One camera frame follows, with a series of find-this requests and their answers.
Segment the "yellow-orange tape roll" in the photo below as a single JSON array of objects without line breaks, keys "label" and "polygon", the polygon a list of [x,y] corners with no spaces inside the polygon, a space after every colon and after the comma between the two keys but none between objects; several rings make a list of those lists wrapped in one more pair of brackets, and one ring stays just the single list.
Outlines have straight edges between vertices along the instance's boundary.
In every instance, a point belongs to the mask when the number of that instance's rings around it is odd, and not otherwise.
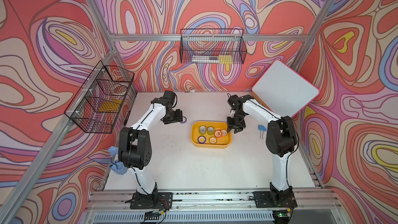
[{"label": "yellow-orange tape roll", "polygon": [[211,144],[216,144],[217,143],[217,138],[216,137],[211,137],[209,139],[209,141],[210,141]]}]

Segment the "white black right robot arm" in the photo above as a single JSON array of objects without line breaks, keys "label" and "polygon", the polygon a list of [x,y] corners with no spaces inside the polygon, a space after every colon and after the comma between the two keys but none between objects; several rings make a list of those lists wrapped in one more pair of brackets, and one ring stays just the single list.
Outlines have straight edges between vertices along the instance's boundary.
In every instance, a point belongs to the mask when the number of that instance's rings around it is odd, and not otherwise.
[{"label": "white black right robot arm", "polygon": [[296,130],[291,117],[280,116],[261,105],[251,95],[230,95],[228,104],[232,116],[227,118],[227,132],[235,134],[246,128],[245,117],[251,116],[260,124],[267,124],[266,147],[273,154],[273,177],[270,196],[275,205],[293,199],[293,188],[289,179],[291,155],[298,145]]}]

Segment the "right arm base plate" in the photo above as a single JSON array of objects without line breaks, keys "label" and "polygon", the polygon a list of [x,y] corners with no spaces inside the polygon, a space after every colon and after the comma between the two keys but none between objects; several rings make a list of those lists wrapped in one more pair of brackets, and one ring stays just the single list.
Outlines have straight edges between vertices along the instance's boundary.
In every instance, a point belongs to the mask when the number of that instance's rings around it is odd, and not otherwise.
[{"label": "right arm base plate", "polygon": [[280,198],[272,191],[253,192],[256,208],[296,208],[297,201],[294,195]]}]

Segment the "orange tape roll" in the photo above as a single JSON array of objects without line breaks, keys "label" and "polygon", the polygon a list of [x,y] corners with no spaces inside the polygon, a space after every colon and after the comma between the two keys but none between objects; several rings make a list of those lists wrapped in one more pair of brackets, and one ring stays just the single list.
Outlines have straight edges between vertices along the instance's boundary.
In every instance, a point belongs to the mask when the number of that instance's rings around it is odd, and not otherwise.
[{"label": "orange tape roll", "polygon": [[217,130],[217,131],[214,132],[214,136],[215,136],[216,138],[219,138],[219,137],[222,136],[222,132],[221,132],[220,130]]}]

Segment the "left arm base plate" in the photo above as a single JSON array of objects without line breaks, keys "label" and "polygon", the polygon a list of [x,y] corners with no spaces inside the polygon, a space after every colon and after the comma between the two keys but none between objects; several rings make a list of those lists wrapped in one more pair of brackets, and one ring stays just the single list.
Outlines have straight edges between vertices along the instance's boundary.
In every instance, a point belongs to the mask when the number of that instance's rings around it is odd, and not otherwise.
[{"label": "left arm base plate", "polygon": [[155,195],[134,193],[132,199],[125,203],[130,204],[130,209],[170,209],[173,204],[172,192],[160,192]]}]

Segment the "yellow-green tape roll table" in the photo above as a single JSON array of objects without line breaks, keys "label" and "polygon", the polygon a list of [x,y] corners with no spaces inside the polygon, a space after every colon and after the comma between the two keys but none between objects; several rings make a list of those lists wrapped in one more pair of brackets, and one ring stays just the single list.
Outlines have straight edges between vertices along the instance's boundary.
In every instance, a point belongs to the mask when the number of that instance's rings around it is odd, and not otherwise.
[{"label": "yellow-green tape roll table", "polygon": [[214,134],[214,132],[215,132],[214,127],[208,127],[207,128],[207,134],[208,135],[212,136]]}]

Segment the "yellow plastic storage box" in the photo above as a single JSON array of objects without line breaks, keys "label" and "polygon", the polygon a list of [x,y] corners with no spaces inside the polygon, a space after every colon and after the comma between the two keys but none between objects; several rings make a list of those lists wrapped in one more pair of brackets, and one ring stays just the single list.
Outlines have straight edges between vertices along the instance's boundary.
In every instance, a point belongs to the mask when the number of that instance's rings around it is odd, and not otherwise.
[{"label": "yellow plastic storage box", "polygon": [[227,148],[232,143],[227,123],[219,121],[197,121],[192,125],[191,142],[196,147]]}]

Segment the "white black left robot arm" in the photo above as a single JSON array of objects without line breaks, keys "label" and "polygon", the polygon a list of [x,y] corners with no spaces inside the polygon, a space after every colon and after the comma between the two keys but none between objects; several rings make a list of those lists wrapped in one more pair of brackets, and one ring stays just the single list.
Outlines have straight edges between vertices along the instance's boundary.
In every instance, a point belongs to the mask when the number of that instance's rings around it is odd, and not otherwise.
[{"label": "white black left robot arm", "polygon": [[134,175],[135,195],[139,200],[153,203],[158,200],[157,183],[145,171],[152,157],[150,131],[159,122],[165,125],[183,122],[182,110],[175,109],[176,105],[176,93],[165,91],[162,97],[150,102],[149,109],[135,124],[120,131],[118,159]]}]

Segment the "clear grey tape roll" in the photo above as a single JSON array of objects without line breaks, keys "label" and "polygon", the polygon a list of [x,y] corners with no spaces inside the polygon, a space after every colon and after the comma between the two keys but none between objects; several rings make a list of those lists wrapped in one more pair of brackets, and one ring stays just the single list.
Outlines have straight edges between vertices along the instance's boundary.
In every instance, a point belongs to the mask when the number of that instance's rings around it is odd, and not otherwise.
[{"label": "clear grey tape roll", "polygon": [[204,135],[206,132],[207,132],[207,127],[206,126],[202,125],[202,126],[199,127],[199,133],[201,135]]}]

